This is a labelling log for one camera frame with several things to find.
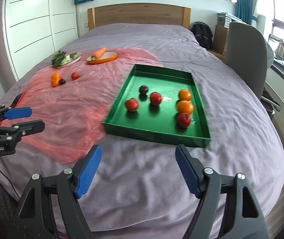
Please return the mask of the orange mandarin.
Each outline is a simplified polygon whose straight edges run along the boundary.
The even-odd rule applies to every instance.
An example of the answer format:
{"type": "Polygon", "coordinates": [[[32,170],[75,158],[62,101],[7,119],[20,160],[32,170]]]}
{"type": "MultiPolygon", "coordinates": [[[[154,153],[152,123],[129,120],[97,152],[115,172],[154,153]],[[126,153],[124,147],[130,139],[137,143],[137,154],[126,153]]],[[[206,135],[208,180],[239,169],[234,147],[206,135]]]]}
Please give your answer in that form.
{"type": "Polygon", "coordinates": [[[51,79],[60,79],[61,78],[61,75],[57,72],[57,73],[53,73],[52,75],[51,75],[51,79]]]}
{"type": "Polygon", "coordinates": [[[193,113],[193,111],[194,111],[194,106],[190,101],[180,100],[177,103],[177,112],[179,114],[187,113],[188,115],[191,115],[193,113]]]}
{"type": "Polygon", "coordinates": [[[182,89],[178,93],[179,100],[190,101],[192,98],[192,93],[187,89],[182,89]]]}
{"type": "Polygon", "coordinates": [[[60,81],[60,78],[52,78],[51,79],[51,86],[52,87],[57,87],[57,86],[59,86],[59,81],[60,81]]]}

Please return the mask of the dark plum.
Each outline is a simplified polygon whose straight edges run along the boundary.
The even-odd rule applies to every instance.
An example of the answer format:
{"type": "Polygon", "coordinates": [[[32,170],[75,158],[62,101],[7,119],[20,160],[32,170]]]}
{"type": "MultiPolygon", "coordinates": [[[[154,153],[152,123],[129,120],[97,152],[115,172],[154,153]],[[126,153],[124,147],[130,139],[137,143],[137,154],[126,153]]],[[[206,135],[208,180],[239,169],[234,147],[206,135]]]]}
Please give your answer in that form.
{"type": "Polygon", "coordinates": [[[59,85],[63,85],[66,83],[66,80],[61,78],[59,81],[58,81],[59,85]]]}
{"type": "Polygon", "coordinates": [[[141,87],[139,87],[139,93],[146,95],[148,93],[148,87],[146,85],[141,85],[141,87]]]}

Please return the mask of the red apple top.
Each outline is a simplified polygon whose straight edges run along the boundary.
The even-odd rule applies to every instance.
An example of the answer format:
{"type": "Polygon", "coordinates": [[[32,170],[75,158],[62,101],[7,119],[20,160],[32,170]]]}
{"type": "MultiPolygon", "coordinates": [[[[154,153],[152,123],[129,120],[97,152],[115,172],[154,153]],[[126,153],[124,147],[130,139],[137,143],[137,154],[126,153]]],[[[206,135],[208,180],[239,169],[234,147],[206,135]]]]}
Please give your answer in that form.
{"type": "Polygon", "coordinates": [[[76,79],[78,79],[80,77],[80,75],[77,73],[77,72],[73,72],[72,74],[71,74],[71,78],[73,79],[73,80],[76,80],[76,79]]]}

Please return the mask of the orange mandarin back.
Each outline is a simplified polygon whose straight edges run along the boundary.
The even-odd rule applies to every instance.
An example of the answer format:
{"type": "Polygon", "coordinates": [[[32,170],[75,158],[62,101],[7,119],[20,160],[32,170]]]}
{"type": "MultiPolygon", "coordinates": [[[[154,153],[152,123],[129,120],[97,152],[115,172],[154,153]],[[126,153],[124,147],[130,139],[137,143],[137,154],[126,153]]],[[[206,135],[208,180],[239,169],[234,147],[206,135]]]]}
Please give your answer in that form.
{"type": "Polygon", "coordinates": [[[57,72],[57,73],[53,73],[52,75],[51,75],[51,79],[60,79],[61,78],[61,75],[57,72]]]}

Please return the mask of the phone in red case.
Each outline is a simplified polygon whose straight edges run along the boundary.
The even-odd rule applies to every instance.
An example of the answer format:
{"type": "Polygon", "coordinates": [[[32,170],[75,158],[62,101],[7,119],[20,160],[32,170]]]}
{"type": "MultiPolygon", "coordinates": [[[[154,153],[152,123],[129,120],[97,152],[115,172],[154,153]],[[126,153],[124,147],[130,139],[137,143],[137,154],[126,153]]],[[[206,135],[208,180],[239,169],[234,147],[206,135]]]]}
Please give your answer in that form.
{"type": "Polygon", "coordinates": [[[18,104],[23,96],[24,92],[18,94],[12,101],[11,105],[7,107],[6,111],[2,115],[2,118],[0,119],[0,125],[5,120],[15,120],[26,117],[26,110],[24,108],[18,107],[18,104]]]}

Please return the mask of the purple bed sheet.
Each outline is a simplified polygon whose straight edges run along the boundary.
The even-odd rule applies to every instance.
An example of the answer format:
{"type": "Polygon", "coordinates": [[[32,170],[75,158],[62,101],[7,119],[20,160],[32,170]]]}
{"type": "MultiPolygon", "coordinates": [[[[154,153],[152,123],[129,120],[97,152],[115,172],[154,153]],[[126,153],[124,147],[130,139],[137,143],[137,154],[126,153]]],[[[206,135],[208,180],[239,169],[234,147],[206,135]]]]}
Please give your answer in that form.
{"type": "Polygon", "coordinates": [[[111,24],[69,43],[2,98],[43,132],[0,157],[19,204],[9,238],[268,238],[280,138],[230,67],[177,25],[111,24]]]}

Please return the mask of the green tray box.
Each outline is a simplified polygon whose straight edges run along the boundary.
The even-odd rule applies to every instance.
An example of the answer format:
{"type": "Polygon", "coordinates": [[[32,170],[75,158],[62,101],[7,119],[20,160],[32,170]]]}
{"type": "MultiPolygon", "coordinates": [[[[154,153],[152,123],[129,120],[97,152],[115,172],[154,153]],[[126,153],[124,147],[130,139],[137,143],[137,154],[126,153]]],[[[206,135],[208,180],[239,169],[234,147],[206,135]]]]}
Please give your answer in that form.
{"type": "Polygon", "coordinates": [[[188,147],[206,147],[211,141],[205,108],[191,73],[159,66],[135,64],[120,88],[103,125],[106,133],[137,140],[188,147]],[[146,85],[148,93],[139,93],[146,85]],[[194,111],[188,128],[177,124],[178,93],[187,89],[192,93],[194,111]],[[150,94],[158,92],[159,106],[150,103],[150,94]],[[135,98],[139,108],[130,112],[125,101],[135,98]]]}

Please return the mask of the green bok choy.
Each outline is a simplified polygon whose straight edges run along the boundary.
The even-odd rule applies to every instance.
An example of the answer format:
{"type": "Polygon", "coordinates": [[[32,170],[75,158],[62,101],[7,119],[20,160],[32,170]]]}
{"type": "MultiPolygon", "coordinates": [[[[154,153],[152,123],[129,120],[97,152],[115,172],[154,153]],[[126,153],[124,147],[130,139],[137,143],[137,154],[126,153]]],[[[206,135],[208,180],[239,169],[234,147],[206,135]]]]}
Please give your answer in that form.
{"type": "Polygon", "coordinates": [[[51,59],[51,64],[53,67],[59,67],[67,63],[67,57],[65,51],[57,51],[54,53],[53,58],[51,59]]]}

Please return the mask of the small bok choy piece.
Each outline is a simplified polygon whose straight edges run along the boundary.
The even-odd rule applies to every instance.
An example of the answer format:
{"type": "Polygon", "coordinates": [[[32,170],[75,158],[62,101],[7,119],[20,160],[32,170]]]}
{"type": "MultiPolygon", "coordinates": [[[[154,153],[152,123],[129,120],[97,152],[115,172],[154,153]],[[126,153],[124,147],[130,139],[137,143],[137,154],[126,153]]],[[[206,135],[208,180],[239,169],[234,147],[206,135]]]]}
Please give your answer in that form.
{"type": "Polygon", "coordinates": [[[69,56],[71,59],[77,58],[77,52],[71,53],[69,56]]]}

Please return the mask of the carrot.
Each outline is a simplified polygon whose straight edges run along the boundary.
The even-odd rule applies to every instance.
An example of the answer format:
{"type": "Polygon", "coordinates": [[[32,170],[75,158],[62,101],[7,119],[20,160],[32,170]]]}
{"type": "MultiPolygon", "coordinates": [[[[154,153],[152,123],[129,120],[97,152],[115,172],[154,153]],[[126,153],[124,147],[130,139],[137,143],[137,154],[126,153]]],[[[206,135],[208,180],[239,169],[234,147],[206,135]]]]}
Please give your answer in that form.
{"type": "Polygon", "coordinates": [[[106,52],[106,47],[103,47],[95,52],[92,53],[91,55],[91,61],[96,61],[102,58],[102,56],[105,54],[106,52]]]}

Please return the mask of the white wardrobe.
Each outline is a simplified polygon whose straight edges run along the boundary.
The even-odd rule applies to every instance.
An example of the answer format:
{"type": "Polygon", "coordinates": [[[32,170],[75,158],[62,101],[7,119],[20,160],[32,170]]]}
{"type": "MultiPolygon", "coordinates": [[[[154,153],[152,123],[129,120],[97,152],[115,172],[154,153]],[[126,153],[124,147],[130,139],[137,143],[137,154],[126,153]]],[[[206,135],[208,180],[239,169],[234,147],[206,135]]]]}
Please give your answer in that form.
{"type": "Polygon", "coordinates": [[[4,0],[2,15],[16,80],[78,38],[74,0],[4,0]]]}

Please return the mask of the orange oval dish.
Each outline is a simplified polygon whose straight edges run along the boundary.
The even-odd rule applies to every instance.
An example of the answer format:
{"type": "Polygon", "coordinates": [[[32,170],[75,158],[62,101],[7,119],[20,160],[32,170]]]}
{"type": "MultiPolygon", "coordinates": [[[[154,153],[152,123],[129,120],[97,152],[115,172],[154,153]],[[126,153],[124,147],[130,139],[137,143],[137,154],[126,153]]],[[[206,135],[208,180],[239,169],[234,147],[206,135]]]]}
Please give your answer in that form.
{"type": "Polygon", "coordinates": [[[106,62],[110,62],[112,60],[117,59],[118,54],[116,52],[105,52],[100,59],[92,60],[92,57],[89,56],[86,59],[87,64],[95,65],[95,64],[102,64],[106,62]]]}

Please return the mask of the grey storage box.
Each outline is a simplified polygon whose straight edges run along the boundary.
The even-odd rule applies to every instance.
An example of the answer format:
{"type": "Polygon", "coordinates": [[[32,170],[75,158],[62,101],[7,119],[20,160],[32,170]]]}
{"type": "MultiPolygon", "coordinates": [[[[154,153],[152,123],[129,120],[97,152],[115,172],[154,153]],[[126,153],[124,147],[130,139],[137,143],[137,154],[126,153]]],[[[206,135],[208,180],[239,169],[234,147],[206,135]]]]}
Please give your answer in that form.
{"type": "Polygon", "coordinates": [[[242,21],[240,18],[237,18],[236,16],[229,14],[227,12],[221,12],[217,14],[218,26],[229,28],[229,25],[232,22],[244,23],[244,21],[242,21]]]}

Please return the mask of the wooden headboard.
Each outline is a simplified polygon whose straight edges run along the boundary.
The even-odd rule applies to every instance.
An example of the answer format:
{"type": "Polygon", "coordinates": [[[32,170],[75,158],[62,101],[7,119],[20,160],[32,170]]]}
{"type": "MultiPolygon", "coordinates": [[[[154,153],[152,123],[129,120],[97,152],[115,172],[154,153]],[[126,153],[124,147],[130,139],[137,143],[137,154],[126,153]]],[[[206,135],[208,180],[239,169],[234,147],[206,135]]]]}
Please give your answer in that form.
{"type": "Polygon", "coordinates": [[[122,3],[87,9],[90,30],[115,23],[190,27],[191,8],[160,3],[122,3]]]}

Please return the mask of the teal curtain right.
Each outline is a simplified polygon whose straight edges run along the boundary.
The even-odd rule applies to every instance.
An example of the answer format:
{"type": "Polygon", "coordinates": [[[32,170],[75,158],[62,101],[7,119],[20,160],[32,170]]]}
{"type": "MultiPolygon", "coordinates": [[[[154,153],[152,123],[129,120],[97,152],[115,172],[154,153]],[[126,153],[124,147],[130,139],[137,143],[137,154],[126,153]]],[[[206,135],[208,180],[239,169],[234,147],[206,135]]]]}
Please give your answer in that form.
{"type": "Polygon", "coordinates": [[[236,17],[247,24],[251,24],[253,0],[237,0],[236,17]]]}

